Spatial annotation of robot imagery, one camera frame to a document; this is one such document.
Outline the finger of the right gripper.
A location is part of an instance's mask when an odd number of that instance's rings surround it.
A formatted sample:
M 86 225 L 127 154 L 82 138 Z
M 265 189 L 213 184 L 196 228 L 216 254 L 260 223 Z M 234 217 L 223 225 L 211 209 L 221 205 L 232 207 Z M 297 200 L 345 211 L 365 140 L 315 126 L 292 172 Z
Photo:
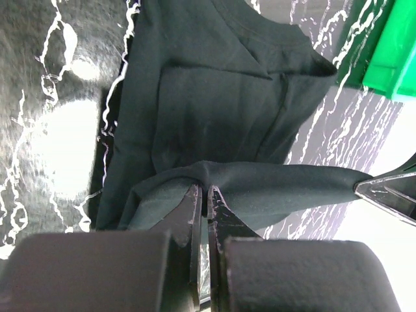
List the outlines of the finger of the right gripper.
M 357 183 L 354 192 L 400 221 L 415 226 L 415 161 Z

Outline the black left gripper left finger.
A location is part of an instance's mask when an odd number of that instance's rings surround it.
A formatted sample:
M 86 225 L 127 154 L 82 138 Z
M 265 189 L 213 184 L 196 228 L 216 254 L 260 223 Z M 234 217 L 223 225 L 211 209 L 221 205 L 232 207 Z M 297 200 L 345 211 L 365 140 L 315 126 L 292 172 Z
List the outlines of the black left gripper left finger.
M 1 275 L 2 311 L 197 311 L 202 190 L 147 231 L 27 237 Z

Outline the black t shirt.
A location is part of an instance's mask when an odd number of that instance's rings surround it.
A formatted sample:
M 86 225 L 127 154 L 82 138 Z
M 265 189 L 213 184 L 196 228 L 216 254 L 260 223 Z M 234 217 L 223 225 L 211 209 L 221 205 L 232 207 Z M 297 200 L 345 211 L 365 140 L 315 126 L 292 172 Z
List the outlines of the black t shirt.
M 244 1 L 143 1 L 136 20 L 94 229 L 150 228 L 193 184 L 253 229 L 356 199 L 363 172 L 285 164 L 337 76 L 299 27 Z

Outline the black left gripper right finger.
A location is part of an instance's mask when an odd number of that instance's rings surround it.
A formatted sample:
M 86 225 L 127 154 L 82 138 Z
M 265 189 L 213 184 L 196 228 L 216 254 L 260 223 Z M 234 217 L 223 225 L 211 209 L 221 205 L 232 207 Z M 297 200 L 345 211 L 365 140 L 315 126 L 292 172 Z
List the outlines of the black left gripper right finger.
M 362 242 L 265 240 L 218 187 L 207 206 L 213 311 L 398 311 L 380 260 Z

